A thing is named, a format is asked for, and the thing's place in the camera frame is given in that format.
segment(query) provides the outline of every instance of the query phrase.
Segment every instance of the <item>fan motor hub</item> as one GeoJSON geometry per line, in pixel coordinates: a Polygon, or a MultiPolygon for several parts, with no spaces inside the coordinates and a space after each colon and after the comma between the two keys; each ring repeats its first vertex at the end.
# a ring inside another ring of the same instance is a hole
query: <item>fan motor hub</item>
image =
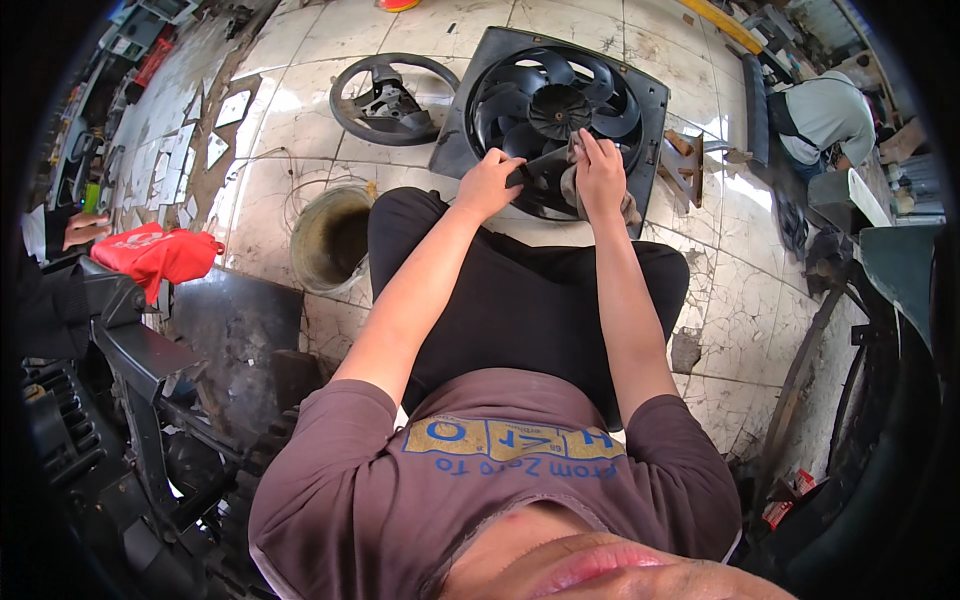
{"type": "Polygon", "coordinates": [[[550,139],[566,141],[571,133],[589,127],[592,116],[587,96],[572,85],[545,85],[530,99],[530,124],[550,139]]]}

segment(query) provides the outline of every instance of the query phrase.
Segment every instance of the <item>dirty floor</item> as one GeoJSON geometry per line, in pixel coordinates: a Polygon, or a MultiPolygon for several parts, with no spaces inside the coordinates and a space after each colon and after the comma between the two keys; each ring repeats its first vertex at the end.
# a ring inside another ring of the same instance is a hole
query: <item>dirty floor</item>
{"type": "MultiPolygon", "coordinates": [[[[290,230],[300,209],[328,185],[372,181],[377,192],[415,185],[439,190],[446,201],[455,196],[458,181],[425,168],[432,144],[375,146],[344,134],[334,121],[328,107],[331,80],[370,54],[422,54],[462,76],[486,27],[535,31],[625,60],[663,81],[671,90],[667,127],[745,146],[740,62],[713,25],[676,2],[422,0],[401,13],[379,11],[372,0],[314,4],[300,8],[298,0],[284,0],[242,51],[246,56],[230,54],[242,60],[220,79],[255,92],[246,117],[228,136],[230,152],[221,158],[228,183],[219,194],[197,183],[205,174],[207,139],[205,133],[194,138],[197,165],[187,191],[196,192],[199,214],[187,215],[186,225],[216,235],[227,245],[222,266],[246,275],[299,287],[288,257],[290,230]]],[[[199,130],[208,131],[203,123],[209,125],[211,111],[226,95],[220,89],[227,85],[213,85],[211,78],[222,72],[223,54],[233,47],[219,41],[220,33],[219,26],[196,25],[140,103],[128,110],[121,131],[128,140],[121,180],[133,183],[125,188],[129,194],[149,191],[162,136],[183,123],[198,82],[208,84],[198,122],[199,130]],[[198,54],[201,50],[207,54],[198,54]]],[[[411,67],[404,74],[408,88],[441,122],[449,90],[425,71],[411,67]]],[[[356,85],[348,91],[358,90],[356,85]]],[[[678,210],[671,190],[657,179],[642,239],[678,249],[690,266],[686,306],[671,342],[671,350],[680,346],[671,357],[680,393],[720,452],[747,454],[761,441],[821,299],[808,296],[801,265],[780,243],[770,189],[720,155],[706,163],[703,207],[688,214],[678,210]]],[[[147,210],[149,204],[136,202],[120,204],[121,227],[131,226],[134,212],[141,222],[158,218],[157,211],[147,210]]],[[[177,215],[183,217],[179,208],[177,215]]],[[[165,216],[169,223],[172,211],[165,216]]],[[[542,221],[509,206],[487,227],[531,245],[592,244],[588,224],[542,221]]],[[[371,303],[368,280],[338,298],[305,295],[300,349],[334,368],[371,303]]]]}

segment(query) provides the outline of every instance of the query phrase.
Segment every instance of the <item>rag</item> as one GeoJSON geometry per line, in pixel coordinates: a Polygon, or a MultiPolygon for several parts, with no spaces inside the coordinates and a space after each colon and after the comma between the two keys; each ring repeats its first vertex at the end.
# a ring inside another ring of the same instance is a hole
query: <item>rag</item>
{"type": "MultiPolygon", "coordinates": [[[[564,194],[564,200],[567,204],[577,209],[577,216],[582,220],[589,222],[587,211],[584,209],[584,201],[580,197],[580,191],[577,189],[577,152],[576,149],[584,150],[584,140],[580,138],[580,132],[570,134],[570,140],[566,143],[566,161],[570,166],[566,168],[560,176],[560,190],[564,194]]],[[[627,190],[623,195],[623,202],[620,203],[620,212],[623,214],[623,220],[627,226],[640,223],[643,218],[636,211],[636,199],[634,195],[627,190]]]]}

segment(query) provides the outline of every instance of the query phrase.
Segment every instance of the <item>tire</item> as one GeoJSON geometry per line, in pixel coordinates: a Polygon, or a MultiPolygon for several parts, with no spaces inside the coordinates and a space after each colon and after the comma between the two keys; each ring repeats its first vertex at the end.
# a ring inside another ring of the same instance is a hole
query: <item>tire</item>
{"type": "Polygon", "coordinates": [[[227,495],[230,512],[224,517],[223,536],[220,540],[223,559],[212,570],[215,576],[223,580],[227,591],[234,598],[276,598],[270,584],[263,579],[250,556],[247,524],[253,495],[260,485],[260,477],[290,441],[299,415],[300,407],[295,406],[292,410],[283,411],[280,419],[271,423],[267,433],[261,435],[253,444],[250,458],[237,472],[237,489],[227,495]]]}
{"type": "Polygon", "coordinates": [[[127,100],[127,104],[135,105],[139,102],[144,89],[144,86],[141,84],[135,84],[133,82],[127,84],[127,88],[123,90],[124,99],[127,100]]]}

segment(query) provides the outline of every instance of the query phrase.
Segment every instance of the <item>cracked tile floor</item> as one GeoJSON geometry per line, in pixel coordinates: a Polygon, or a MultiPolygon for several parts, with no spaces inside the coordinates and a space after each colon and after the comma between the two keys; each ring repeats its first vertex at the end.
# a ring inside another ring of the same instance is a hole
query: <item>cracked tile floor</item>
{"type": "MultiPolygon", "coordinates": [[[[207,229],[227,244],[223,266],[299,287],[288,257],[289,231],[299,210],[328,184],[373,181],[379,192],[415,185],[437,189],[449,201],[458,181],[426,170],[432,144],[387,148],[344,134],[329,111],[328,90],[347,65],[378,52],[426,55],[463,76],[491,25],[559,37],[624,60],[670,87],[667,127],[745,146],[739,60],[712,24],[671,0],[422,0],[400,13],[379,11],[372,0],[305,8],[284,0],[233,75],[261,81],[237,132],[234,180],[208,217],[207,229]],[[287,153],[242,160],[279,146],[287,153]]],[[[445,85],[416,67],[403,73],[421,105],[442,122],[451,97],[445,85]]],[[[362,82],[352,83],[348,93],[356,94],[362,82]]],[[[150,110],[142,104],[138,110],[150,110]]],[[[162,129],[151,124],[130,156],[156,152],[162,129]]],[[[121,178],[149,180],[135,164],[123,168],[134,172],[121,178]]],[[[678,388],[720,452],[756,451],[820,304],[807,295],[802,268],[780,243],[772,194],[742,166],[715,154],[706,159],[702,208],[682,214],[657,178],[646,220],[642,239],[677,248],[690,266],[675,335],[683,327],[684,334],[699,336],[703,355],[690,374],[675,373],[678,388]]],[[[531,245],[593,243],[588,224],[545,222],[509,206],[486,226],[531,245]]],[[[305,295],[300,349],[334,369],[371,304],[368,279],[338,298],[305,295]]]]}

